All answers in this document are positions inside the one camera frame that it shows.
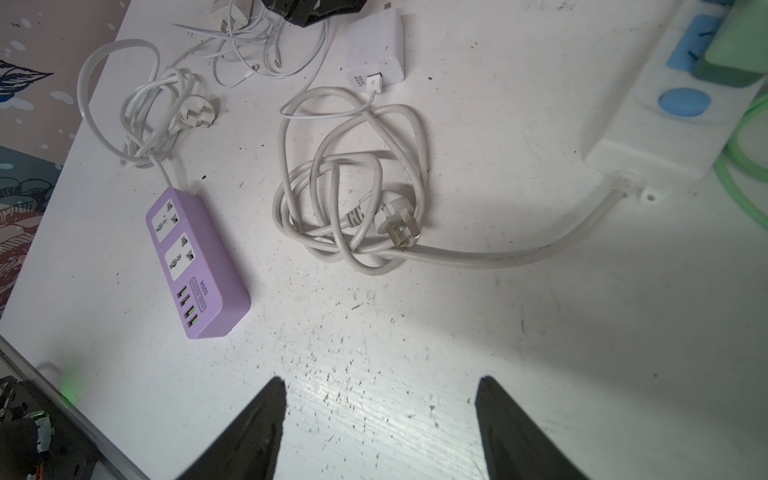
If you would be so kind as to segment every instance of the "plug prong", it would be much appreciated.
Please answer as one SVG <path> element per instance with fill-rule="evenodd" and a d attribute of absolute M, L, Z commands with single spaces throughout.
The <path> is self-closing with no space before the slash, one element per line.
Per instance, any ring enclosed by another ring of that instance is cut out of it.
<path fill-rule="evenodd" d="M 415 240 L 419 238 L 422 235 L 422 229 L 419 228 L 419 225 L 416 224 L 416 221 L 413 220 L 413 217 L 411 217 L 410 212 L 408 212 L 407 208 L 403 208 L 398 212 L 400 215 L 400 218 L 402 218 L 402 222 L 406 225 L 406 228 L 411 233 L 411 237 Z"/>
<path fill-rule="evenodd" d="M 384 228 L 386 228 L 389 238 L 392 239 L 392 243 L 394 243 L 396 247 L 404 247 L 408 245 L 408 238 L 402 234 L 400 229 L 393 227 L 391 223 L 388 223 Z"/>

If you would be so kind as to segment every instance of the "white cable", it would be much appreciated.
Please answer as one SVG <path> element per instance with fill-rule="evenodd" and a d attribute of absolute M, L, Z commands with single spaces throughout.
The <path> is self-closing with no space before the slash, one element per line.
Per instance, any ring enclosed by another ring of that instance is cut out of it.
<path fill-rule="evenodd" d="M 287 118 L 289 120 L 330 120 L 332 118 L 344 118 L 344 117 L 352 117 L 353 115 L 358 115 L 362 113 L 364 110 L 367 110 L 368 107 L 371 106 L 373 103 L 374 98 L 376 98 L 376 92 L 370 91 L 368 93 L 368 100 L 366 103 L 360 105 L 358 108 L 353 108 L 352 110 L 348 111 L 341 111 L 339 113 L 335 114 L 306 114 L 306 115 L 292 115 L 285 113 L 286 108 L 288 108 L 288 105 L 290 104 L 290 101 L 280 107 L 280 117 Z"/>
<path fill-rule="evenodd" d="M 136 47 L 152 50 L 154 60 L 147 83 L 137 87 L 123 103 L 120 120 L 125 133 L 125 146 L 123 151 L 119 151 L 96 126 L 88 106 L 88 83 L 101 60 L 115 51 Z M 190 72 L 182 72 L 176 68 L 169 68 L 158 78 L 159 68 L 160 52 L 154 44 L 146 40 L 119 40 L 97 48 L 80 70 L 77 87 L 78 106 L 85 123 L 88 124 L 101 144 L 112 154 L 133 166 L 154 165 L 162 174 L 166 185 L 172 187 L 173 185 L 161 161 L 176 143 L 179 132 L 184 128 L 195 126 L 193 124 L 180 124 L 177 121 L 182 104 L 192 93 L 195 78 Z M 170 95 L 171 106 L 157 124 L 149 128 L 147 116 L 161 91 Z"/>
<path fill-rule="evenodd" d="M 324 95 L 342 98 L 356 109 L 360 109 L 360 113 L 334 128 L 318 147 L 314 159 L 293 170 L 289 170 L 286 156 L 286 134 L 290 118 L 283 119 L 277 138 L 282 185 L 278 187 L 273 198 L 273 221 L 281 232 L 300 242 L 316 258 L 324 262 L 345 260 L 352 268 L 366 275 L 388 273 L 405 260 L 469 269 L 508 268 L 537 262 L 561 252 L 586 237 L 598 222 L 627 195 L 626 190 L 631 188 L 625 180 L 614 184 L 607 196 L 583 221 L 563 237 L 545 247 L 517 252 L 469 253 L 417 246 L 416 238 L 411 236 L 404 248 L 398 248 L 389 238 L 386 240 L 367 238 L 372 227 L 373 213 L 382 198 L 382 167 L 379 159 L 368 153 L 326 155 L 326 150 L 340 135 L 356 125 L 367 122 L 392 150 L 408 174 L 416 200 L 413 220 L 420 228 L 424 216 L 427 184 L 427 147 L 423 126 L 415 112 L 405 105 L 386 105 L 372 110 L 362 108 L 364 104 L 354 94 L 342 88 L 333 87 L 302 91 L 286 104 L 285 111 L 291 115 L 305 101 Z M 380 116 L 395 113 L 401 114 L 411 124 L 417 150 L 416 158 L 411 158 L 392 136 L 390 130 L 379 121 Z M 339 169 L 349 164 L 370 167 L 374 171 L 370 198 L 367 200 L 368 207 L 362 215 L 362 223 L 357 227 L 350 223 L 349 215 L 345 217 L 339 215 Z M 329 174 L 329 196 L 326 209 L 323 209 L 318 194 L 318 182 L 325 174 Z M 305 227 L 302 224 L 297 202 L 299 194 L 307 187 L 310 188 L 310 201 L 317 221 L 317 225 L 312 227 Z M 349 232 L 350 228 L 355 228 L 351 236 L 349 233 L 344 233 L 345 229 Z M 366 265 L 357 258 L 359 255 L 372 256 L 381 265 Z"/>
<path fill-rule="evenodd" d="M 325 52 L 323 53 L 322 59 L 320 60 L 319 63 L 322 64 L 323 61 L 325 60 L 326 53 L 327 53 L 327 44 L 329 44 L 328 20 L 323 21 L 322 28 L 320 30 L 320 34 L 318 35 L 317 41 L 315 42 L 315 45 L 313 46 L 309 54 L 304 58 L 304 60 L 301 63 L 299 63 L 297 67 L 292 68 L 291 70 L 279 71 L 274 69 L 269 62 L 269 50 L 270 50 L 270 46 L 273 45 L 275 50 L 275 59 L 274 59 L 276 63 L 275 66 L 280 68 L 282 64 L 280 60 L 280 39 L 282 38 L 283 29 L 285 28 L 286 20 L 284 18 L 281 18 L 276 22 L 271 20 L 269 17 L 266 16 L 266 13 L 267 13 L 266 7 L 263 7 L 259 15 L 249 18 L 248 25 L 242 28 L 239 28 L 237 30 L 233 30 L 232 29 L 233 5 L 234 5 L 234 0 L 230 0 L 229 10 L 228 10 L 229 21 L 227 22 L 226 32 L 222 32 L 219 30 L 207 30 L 205 28 L 190 27 L 186 25 L 179 25 L 176 23 L 173 24 L 178 28 L 182 28 L 183 30 L 194 33 L 195 35 L 203 35 L 208 37 L 205 41 L 202 41 L 199 45 L 196 46 L 196 48 L 193 50 L 193 55 L 198 58 L 213 59 L 213 61 L 211 62 L 211 69 L 213 71 L 214 80 L 216 80 L 216 82 L 221 86 L 226 88 L 234 88 L 237 85 L 243 83 L 248 78 L 252 77 L 254 74 L 258 74 L 263 77 L 272 78 L 276 80 L 279 80 L 282 78 L 288 78 L 302 71 L 307 65 L 309 65 L 312 62 L 312 60 L 320 53 L 321 50 L 324 50 Z M 203 45 L 206 45 L 209 41 L 213 41 L 213 40 L 219 40 L 219 44 L 216 47 L 215 52 L 213 54 L 197 55 L 194 53 L 200 47 L 202 47 Z M 226 45 L 227 42 L 229 42 L 231 46 L 229 49 L 225 50 L 224 45 Z M 240 52 L 240 47 L 243 45 L 261 43 L 261 42 L 264 42 L 262 65 L 248 63 L 248 61 Z M 237 79 L 235 82 L 231 84 L 225 84 L 219 79 L 217 65 L 218 65 L 219 58 L 231 52 L 235 52 L 235 55 L 246 66 L 247 70 L 245 74 L 243 74 L 243 76 Z"/>

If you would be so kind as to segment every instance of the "power switch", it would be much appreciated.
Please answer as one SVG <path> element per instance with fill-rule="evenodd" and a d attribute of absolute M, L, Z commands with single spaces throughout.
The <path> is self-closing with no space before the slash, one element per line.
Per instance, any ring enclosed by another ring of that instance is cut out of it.
<path fill-rule="evenodd" d="M 678 117 L 697 117 L 712 104 L 712 98 L 695 88 L 673 88 L 659 98 L 659 106 Z"/>

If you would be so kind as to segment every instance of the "power cord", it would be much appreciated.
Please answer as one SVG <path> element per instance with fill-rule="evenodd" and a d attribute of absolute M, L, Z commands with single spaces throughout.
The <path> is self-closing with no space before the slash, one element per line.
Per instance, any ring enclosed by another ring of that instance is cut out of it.
<path fill-rule="evenodd" d="M 757 98 L 750 109 L 746 111 L 741 122 L 736 127 L 736 131 L 733 132 L 728 144 L 725 147 L 723 154 L 718 157 L 715 162 L 715 173 L 717 178 L 723 184 L 723 188 L 733 198 L 733 201 L 744 210 L 753 220 L 755 220 L 762 228 L 768 230 L 768 214 L 758 208 L 752 201 L 741 191 L 736 181 L 731 176 L 728 170 L 728 161 L 733 162 L 742 172 L 764 183 L 768 183 L 768 168 L 761 167 L 752 161 L 739 145 L 739 135 L 742 129 L 748 124 L 752 123 L 757 117 L 768 108 L 768 94 L 765 94 Z"/>
<path fill-rule="evenodd" d="M 125 133 L 125 146 L 119 151 L 112 145 L 96 126 L 88 105 L 88 83 L 96 66 L 118 50 L 125 48 L 149 48 L 154 53 L 154 61 L 147 83 L 136 87 L 125 99 L 120 120 Z M 149 41 L 132 39 L 119 40 L 97 48 L 86 59 L 78 77 L 78 106 L 85 123 L 91 128 L 96 138 L 112 154 L 121 159 L 124 166 L 154 165 L 160 171 L 168 187 L 172 187 L 170 178 L 161 161 L 170 153 L 182 130 L 195 127 L 208 127 L 216 114 L 208 100 L 192 95 L 195 78 L 188 71 L 177 68 L 167 69 L 159 78 L 160 52 Z M 165 91 L 170 95 L 171 106 L 163 113 L 153 127 L 147 125 L 147 116 L 157 96 Z"/>
<path fill-rule="evenodd" d="M 317 149 L 311 161 L 293 170 L 288 168 L 286 135 L 293 113 L 310 98 L 335 96 L 349 102 L 358 111 L 334 128 Z M 286 104 L 288 115 L 280 123 L 277 149 L 282 185 L 272 203 L 273 221 L 286 236 L 300 242 L 315 258 L 332 263 L 345 260 L 366 275 L 391 272 L 405 260 L 469 269 L 499 269 L 534 263 L 551 257 L 586 237 L 627 193 L 635 192 L 628 180 L 617 179 L 611 191 L 573 230 L 545 247 L 517 252 L 469 253 L 416 245 L 424 217 L 427 185 L 427 147 L 424 128 L 416 113 L 405 105 L 393 104 L 368 108 L 366 103 L 343 88 L 319 87 L 300 92 Z M 379 120 L 386 114 L 400 114 L 411 125 L 416 145 L 416 158 L 411 158 L 392 132 Z M 326 155 L 328 147 L 342 134 L 367 122 L 394 153 L 408 174 L 415 193 L 415 206 L 402 195 L 382 189 L 381 161 L 371 153 Z M 339 212 L 339 169 L 354 165 L 373 170 L 371 191 L 357 207 L 346 215 Z M 328 199 L 325 208 L 318 193 L 319 179 L 329 174 Z M 305 227 L 301 220 L 298 197 L 307 187 L 317 225 Z M 369 238 L 369 234 L 387 233 L 389 238 Z M 366 265 L 357 256 L 368 255 L 380 263 Z"/>

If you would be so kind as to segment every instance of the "charger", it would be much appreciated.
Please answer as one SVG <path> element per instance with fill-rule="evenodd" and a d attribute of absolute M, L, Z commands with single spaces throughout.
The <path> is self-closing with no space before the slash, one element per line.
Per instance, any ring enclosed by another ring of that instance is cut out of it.
<path fill-rule="evenodd" d="M 349 24 L 346 78 L 354 91 L 366 91 L 368 77 L 376 74 L 384 87 L 405 80 L 405 56 L 402 21 L 394 8 Z"/>
<path fill-rule="evenodd" d="M 229 30 L 230 13 L 232 14 L 232 30 L 240 30 L 248 25 L 250 10 L 253 8 L 253 0 L 214 0 L 210 9 L 210 20 L 214 26 L 223 32 Z"/>

